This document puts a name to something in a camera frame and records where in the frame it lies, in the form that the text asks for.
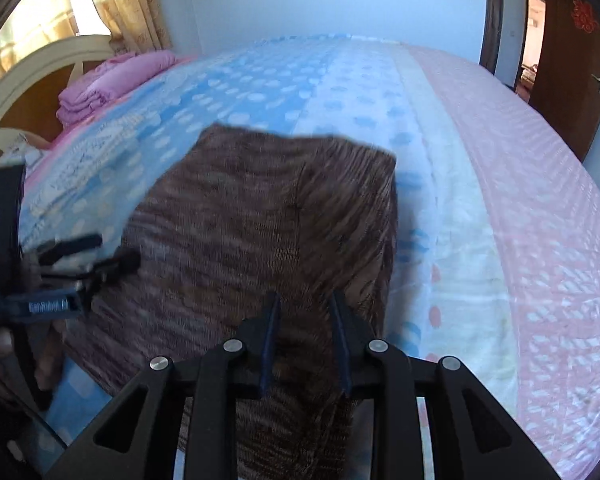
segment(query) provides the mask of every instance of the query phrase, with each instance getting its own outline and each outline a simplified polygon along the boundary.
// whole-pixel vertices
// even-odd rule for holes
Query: red flower decoration
[[[593,17],[593,7],[591,7],[589,2],[574,0],[571,17],[573,18],[573,23],[576,24],[576,27],[584,30],[587,34],[591,34],[600,26]]]

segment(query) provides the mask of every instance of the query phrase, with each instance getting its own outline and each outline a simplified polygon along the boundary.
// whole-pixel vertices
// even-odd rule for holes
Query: wooden headboard
[[[75,36],[40,48],[0,79],[0,156],[30,132],[52,141],[62,132],[58,94],[69,81],[113,56],[110,36]]]

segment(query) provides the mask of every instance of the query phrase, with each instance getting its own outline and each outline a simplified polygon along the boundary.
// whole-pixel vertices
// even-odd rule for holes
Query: yellow curtain
[[[116,50],[150,52],[171,47],[160,0],[93,0]]]
[[[77,31],[70,0],[21,0],[0,30],[0,78],[25,56]]]

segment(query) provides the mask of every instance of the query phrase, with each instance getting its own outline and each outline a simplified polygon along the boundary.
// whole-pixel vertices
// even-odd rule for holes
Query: folded pink blanket
[[[56,112],[56,117],[65,128],[138,88],[177,61],[175,54],[169,50],[139,56],[124,54],[112,59],[115,61],[109,60],[106,67],[97,67],[91,71],[93,74],[85,74],[71,87],[60,92],[60,109]]]

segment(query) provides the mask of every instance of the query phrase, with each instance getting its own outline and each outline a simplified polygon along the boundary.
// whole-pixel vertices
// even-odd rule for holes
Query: striped brown cloth
[[[237,403],[238,474],[336,479],[354,404],[338,388],[326,298],[343,290],[380,330],[394,166],[390,154],[339,137],[210,126],[132,215],[122,243],[141,251],[141,269],[72,324],[69,355],[114,395],[154,356],[179,361],[230,338],[275,290],[273,384],[266,400]]]

